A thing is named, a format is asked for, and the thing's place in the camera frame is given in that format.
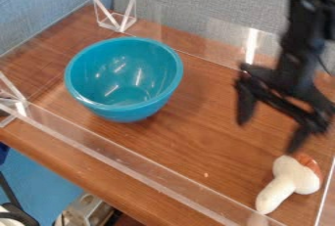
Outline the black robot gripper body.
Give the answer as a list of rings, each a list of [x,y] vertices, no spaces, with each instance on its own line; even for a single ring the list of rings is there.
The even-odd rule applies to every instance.
[[[298,125],[310,124],[325,132],[335,115],[335,103],[313,84],[318,54],[282,51],[274,68],[239,63],[237,81],[242,81],[257,102],[288,115]]]

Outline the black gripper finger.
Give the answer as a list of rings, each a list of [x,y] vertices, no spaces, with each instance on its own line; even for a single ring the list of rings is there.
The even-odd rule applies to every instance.
[[[306,137],[317,132],[317,128],[310,124],[300,125],[293,132],[289,144],[285,150],[286,154],[293,154],[304,145]]]
[[[253,116],[257,98],[242,81],[235,82],[237,90],[237,123],[243,126]]]

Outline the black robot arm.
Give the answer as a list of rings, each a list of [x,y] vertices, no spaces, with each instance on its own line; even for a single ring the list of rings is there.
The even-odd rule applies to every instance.
[[[328,40],[335,41],[335,0],[289,0],[288,29],[281,36],[276,67],[239,64],[234,83],[237,123],[250,120],[258,102],[288,115],[298,123],[286,148],[289,154],[308,135],[326,131],[335,117],[335,102],[313,85]]]

